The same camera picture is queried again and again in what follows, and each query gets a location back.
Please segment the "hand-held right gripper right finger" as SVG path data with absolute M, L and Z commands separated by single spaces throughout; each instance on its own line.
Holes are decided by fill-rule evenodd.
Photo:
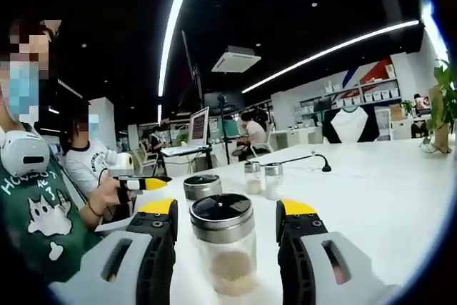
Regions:
M 367 254 L 328 231 L 305 203 L 276 202 L 276 241 L 284 304 L 389 304 L 398 293 L 374 274 Z

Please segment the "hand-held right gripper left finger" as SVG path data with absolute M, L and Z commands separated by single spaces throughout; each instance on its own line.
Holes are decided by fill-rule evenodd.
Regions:
M 76 274 L 50 289 L 62 304 L 169 304 L 177 230 L 177 200 L 144 204 L 125 230 L 111 232 Z

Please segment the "person's left hand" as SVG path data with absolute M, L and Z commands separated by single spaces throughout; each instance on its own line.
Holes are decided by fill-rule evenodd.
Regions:
M 97 215 L 102 215 L 105 209 L 110 206 L 120 205 L 118 198 L 118 188 L 120 183 L 118 180 L 108 177 L 94 189 L 89 197 L 88 206 Z M 130 201 L 136 197 L 136 193 L 129 190 Z

